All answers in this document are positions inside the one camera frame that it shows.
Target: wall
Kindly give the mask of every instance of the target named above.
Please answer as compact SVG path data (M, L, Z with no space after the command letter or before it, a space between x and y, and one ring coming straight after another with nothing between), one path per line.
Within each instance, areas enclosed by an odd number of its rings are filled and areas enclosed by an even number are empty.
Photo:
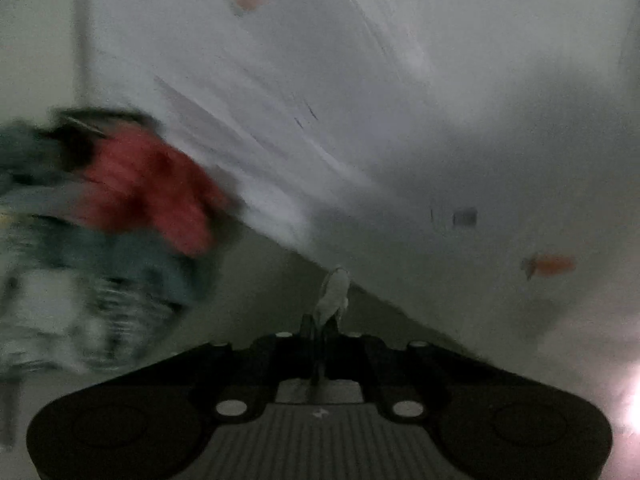
M73 104L74 0L0 0L0 123Z

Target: white sheet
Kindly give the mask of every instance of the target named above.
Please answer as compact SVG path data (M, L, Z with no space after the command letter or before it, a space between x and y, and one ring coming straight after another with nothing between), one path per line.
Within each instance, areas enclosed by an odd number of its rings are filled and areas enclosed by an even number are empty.
M640 218L638 16L638 0L264 0L242 16L89 0L89 98L155 114L225 173L251 227L640 431L640 293L593 299ZM477 227L452 228L469 206ZM535 252L577 270L527 282Z

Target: red cloth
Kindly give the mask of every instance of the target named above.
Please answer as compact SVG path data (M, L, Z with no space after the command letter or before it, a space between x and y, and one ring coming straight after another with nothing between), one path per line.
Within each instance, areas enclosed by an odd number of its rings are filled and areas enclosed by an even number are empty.
M81 203L81 221L110 232L155 227L189 256L212 243L207 209L226 205L200 166L133 124L120 125L99 143L84 176L91 184Z

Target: blurry fabric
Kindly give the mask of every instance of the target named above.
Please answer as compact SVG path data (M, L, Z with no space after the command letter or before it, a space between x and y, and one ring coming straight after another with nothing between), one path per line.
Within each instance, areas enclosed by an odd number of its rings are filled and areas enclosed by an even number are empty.
M79 205L79 219L107 232L153 227L176 250L206 252L212 236L208 210L225 197L187 155L148 130L121 124L98 144Z
M0 195L21 186L49 185L63 179L60 149L27 123L0 128Z
M0 377L133 366L204 287L155 232L15 216L0 229Z
M94 141L80 128L62 124L45 133L49 139L60 144L60 165L63 171L84 168L94 158Z

